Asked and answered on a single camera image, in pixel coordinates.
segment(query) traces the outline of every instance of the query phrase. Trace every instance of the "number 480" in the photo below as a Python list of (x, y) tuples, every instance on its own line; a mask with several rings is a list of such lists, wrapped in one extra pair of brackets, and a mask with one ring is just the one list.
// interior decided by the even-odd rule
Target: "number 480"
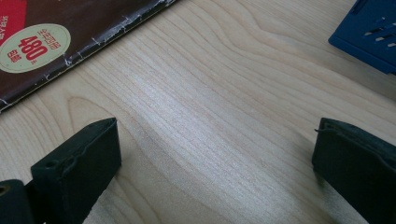
[(18, 47), (21, 48), (22, 53), (26, 54), (26, 59), (29, 61), (40, 57), (48, 51), (45, 46), (42, 46), (41, 40), (35, 35), (22, 39)]

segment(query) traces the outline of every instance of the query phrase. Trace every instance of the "blue plastic container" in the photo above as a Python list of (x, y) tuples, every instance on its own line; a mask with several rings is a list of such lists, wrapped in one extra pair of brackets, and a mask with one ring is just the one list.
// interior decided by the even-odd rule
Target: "blue plastic container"
[(396, 75), (396, 0), (358, 0), (329, 42), (381, 72)]

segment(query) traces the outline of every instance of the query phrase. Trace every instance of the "round label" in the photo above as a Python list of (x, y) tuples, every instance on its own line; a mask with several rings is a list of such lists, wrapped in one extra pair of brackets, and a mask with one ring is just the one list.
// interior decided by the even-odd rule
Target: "round label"
[(0, 69), (9, 73), (35, 70), (63, 55), (70, 41), (69, 31), (61, 25), (27, 27), (0, 47)]

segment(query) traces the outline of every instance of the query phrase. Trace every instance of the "wood grain surface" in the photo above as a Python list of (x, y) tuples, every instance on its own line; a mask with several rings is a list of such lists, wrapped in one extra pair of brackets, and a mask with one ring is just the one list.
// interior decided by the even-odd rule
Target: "wood grain surface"
[(354, 0), (180, 0), (0, 115), (0, 179), (119, 120), (85, 223), (365, 223), (312, 171), (320, 118), (396, 144), (396, 76), (330, 46)]

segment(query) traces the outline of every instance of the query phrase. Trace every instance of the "blue plastic object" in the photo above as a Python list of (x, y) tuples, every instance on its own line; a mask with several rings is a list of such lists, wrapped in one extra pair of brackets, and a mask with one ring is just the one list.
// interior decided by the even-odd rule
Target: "blue plastic object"
[(396, 75), (396, 0), (358, 0), (329, 42), (383, 73)]

